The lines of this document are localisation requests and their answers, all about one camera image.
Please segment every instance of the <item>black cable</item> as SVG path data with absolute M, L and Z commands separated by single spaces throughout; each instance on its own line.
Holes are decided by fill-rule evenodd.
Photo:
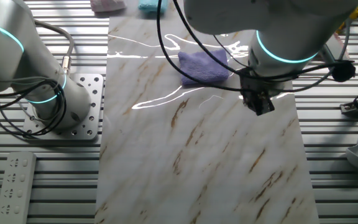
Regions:
M 230 53 L 230 51 L 229 51 L 227 48 L 225 48 L 225 47 L 223 46 L 223 44 L 218 40 L 218 38 L 217 38 L 215 35 L 213 35 L 213 36 L 214 36 L 216 42 L 230 55 L 231 58 L 233 58 L 234 61 L 236 61 L 238 64 L 244 66 L 245 68 L 249 68 L 248 65 L 244 65 L 243 63 L 241 63 L 241 62 L 239 62 L 237 59 L 235 59 L 234 56 Z
M 14 93 L 0 94 L 0 97 L 16 96 L 16 95 L 24 94 L 24 93 L 27 93 L 28 91 L 33 91 L 33 90 L 35 90 L 36 88 L 38 88 L 38 87 L 40 87 L 42 85 L 46 85 L 48 81 L 49 80 L 44 80 L 44 81 L 36 84 L 35 86 L 32 86 L 32 87 L 30 87 L 28 89 L 25 89 L 25 90 L 17 91 L 17 92 L 14 92 Z
M 315 70 L 319 70 L 322 68 L 328 68 L 328 67 L 333 67 L 336 65 L 339 65 L 341 63 L 345 63 L 344 62 L 335 62 L 335 63 L 331 63 L 331 64 L 325 64 L 325 65 L 320 65 L 320 66 L 316 66 L 313 68 L 309 68 L 306 70 L 300 70 L 300 71 L 295 71 L 295 72 L 290 72 L 290 73 L 286 73 L 283 75 L 276 75 L 276 76 L 272 76 L 272 77 L 259 77 L 259 76 L 252 76 L 252 75 L 246 75 L 244 73 L 239 73 L 238 71 L 236 71 L 235 69 L 228 67 L 227 65 L 225 65 L 224 63 L 222 63 L 219 59 L 217 59 L 204 45 L 203 43 L 201 43 L 201 41 L 197 38 L 197 36 L 195 36 L 194 32 L 192 31 L 191 27 L 189 26 L 189 24 L 187 23 L 181 9 L 179 6 L 179 3 L 177 0 L 173 0 L 173 3 L 177 9 L 177 12 L 180 16 L 180 19 L 183 23 L 183 25 L 185 25 L 187 31 L 189 32 L 189 34 L 191 35 L 191 37 L 196 41 L 196 43 L 204 50 L 205 53 L 207 53 L 215 62 L 217 62 L 218 64 L 220 64 L 220 66 L 226 68 L 227 70 L 229 70 L 230 72 L 233 72 L 237 75 L 243 76 L 243 77 L 247 77 L 247 78 L 251 78 L 251 79 L 256 79 L 256 80 L 263 80 L 263 81 L 268 81 L 268 80 L 276 80 L 276 79 L 281 79 L 281 78 L 288 78 L 288 77 L 293 77 L 293 78 L 297 78 L 297 75 L 306 73 L 306 72 L 312 72 Z
M 5 113 L 3 112 L 3 110 L 0 110 L 2 116 L 4 117 L 4 119 L 16 130 L 18 130 L 19 132 L 14 132 L 14 131 L 11 131 L 9 129 L 7 129 L 1 122 L 0 122 L 0 126 L 7 132 L 9 132 L 10 134 L 13 134 L 15 136 L 26 136 L 26 137 L 32 137 L 32 136 L 41 136 L 41 135 L 44 135 L 44 134 L 47 134 L 51 131 L 53 131 L 63 120 L 65 114 L 66 114 L 66 110 L 67 110 L 67 104 L 66 104 L 66 100 L 65 100 L 65 95 L 64 95 L 64 91 L 63 89 L 61 88 L 61 86 L 59 85 L 58 86 L 58 89 L 55 90 L 55 94 L 59 95 L 60 97 L 57 98 L 57 113 L 59 113 L 61 111 L 61 106 L 62 106 L 62 103 L 63 104 L 63 113 L 62 113 L 62 116 L 60 117 L 60 119 L 58 120 L 57 123 L 55 123 L 56 121 L 56 117 L 54 117 L 54 119 L 51 120 L 51 122 L 48 123 L 48 125 L 46 125 L 44 128 L 42 128 L 40 131 L 37 131 L 35 133 L 28 133 L 26 131 L 23 131 L 21 130 L 19 127 L 17 127 L 16 125 L 14 125 L 8 118 L 7 116 L 5 115 Z
M 160 46 L 161 46 L 161 50 L 165 56 L 165 58 L 168 60 L 169 64 L 179 73 L 181 73 L 184 77 L 187 77 L 190 80 L 193 80 L 196 83 L 202 84 L 204 86 L 208 86 L 208 87 L 213 87 L 213 88 L 219 88 L 222 90 L 229 90 L 229 91 L 243 91 L 240 88 L 230 88 L 230 87 L 225 87 L 225 86 L 219 86 L 219 85 L 214 85 L 211 83 L 206 83 L 203 82 L 197 78 L 193 78 L 192 76 L 190 76 L 189 74 L 185 73 L 184 71 L 182 71 L 180 68 L 178 68 L 175 63 L 173 63 L 173 61 L 171 60 L 171 58 L 168 55 L 167 50 L 165 50 L 165 46 L 162 40 L 162 34 L 161 34 L 161 24 L 160 24 L 160 16 L 161 16 L 161 4 L 162 4 L 162 0 L 158 0 L 158 6 L 157 6 L 157 34 L 158 34 L 158 41 L 160 42 Z
M 20 97 L 16 98 L 14 101 L 7 103 L 5 105 L 0 106 L 0 109 L 4 109 L 7 108 L 8 106 L 11 106 L 17 102 L 19 102 L 21 99 L 23 99 L 24 97 L 26 97 L 28 94 L 30 94 L 33 90 L 35 90 L 36 88 L 42 86 L 42 85 L 48 85 L 49 83 L 57 83 L 56 81 L 51 81 L 51 80 L 44 80 L 36 85 L 34 85 L 33 87 L 30 87 L 28 89 L 22 90 L 22 91 L 18 91 L 15 93 L 8 93 L 8 94 L 0 94 L 0 97 L 5 97 L 5 96 L 16 96 L 18 94 L 21 94 Z
M 57 26 L 53 26 L 53 25 L 50 25 L 46 22 L 41 22 L 41 21 L 38 21 L 36 19 L 34 19 L 34 22 L 35 22 L 35 25 L 38 25 L 38 26 L 42 26 L 46 29 L 50 29 L 52 31 L 55 31 L 61 35 L 64 35 L 68 41 L 70 42 L 70 45 L 68 46 L 68 50 L 67 50 L 67 53 L 66 53 L 66 56 L 71 56 L 71 53 L 73 53 L 73 49 L 74 49 L 74 40 L 73 40 L 73 37 L 65 30 L 63 30 L 62 28 L 60 27 L 57 27 Z

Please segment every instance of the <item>pink object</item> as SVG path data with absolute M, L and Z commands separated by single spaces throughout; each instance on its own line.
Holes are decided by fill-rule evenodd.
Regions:
M 125 0 L 91 0 L 92 11 L 110 12 L 126 8 Z

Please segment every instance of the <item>mounting plate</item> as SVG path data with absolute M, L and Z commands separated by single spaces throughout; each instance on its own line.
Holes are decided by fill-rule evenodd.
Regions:
M 39 140 L 77 140 L 91 141 L 98 136 L 99 116 L 101 111 L 101 99 L 103 94 L 103 76 L 100 74 L 71 74 L 71 79 L 83 85 L 91 97 L 91 108 L 87 117 L 78 125 L 63 130 L 56 130 L 35 138 L 29 138 L 31 141 Z M 33 106 L 29 104 L 27 112 L 34 115 Z M 40 131 L 45 125 L 34 119 L 25 117 L 24 130 L 31 130 L 33 133 Z

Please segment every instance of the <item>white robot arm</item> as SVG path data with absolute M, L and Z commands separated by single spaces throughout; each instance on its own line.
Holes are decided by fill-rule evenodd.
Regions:
M 185 15 L 207 34 L 256 29 L 248 58 L 252 69 L 245 72 L 273 77 L 302 70 L 357 6 L 358 0 L 185 0 Z M 243 93 L 250 109 L 258 115 L 274 110 L 266 96 L 279 93 L 282 82 L 241 77 L 241 83 L 261 93 Z
M 58 129 L 72 127 L 88 114 L 91 100 L 83 86 L 71 80 L 41 41 L 23 0 L 0 0 L 0 91 L 28 89 L 34 79 L 55 80 L 65 92 L 67 112 Z M 25 97 L 41 119 L 55 116 L 57 94 L 51 86 L 36 88 Z

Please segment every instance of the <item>button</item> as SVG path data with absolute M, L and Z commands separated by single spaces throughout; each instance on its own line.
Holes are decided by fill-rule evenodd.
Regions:
M 20 207 L 19 207 L 19 206 L 16 206 L 15 209 L 13 210 L 13 212 L 14 212 L 15 214 L 19 214 L 19 212 L 20 212 Z
M 17 196 L 18 196 L 18 197 L 22 197 L 22 196 L 23 196 L 23 191 L 22 191 L 22 190 L 18 190 L 18 191 L 17 191 Z

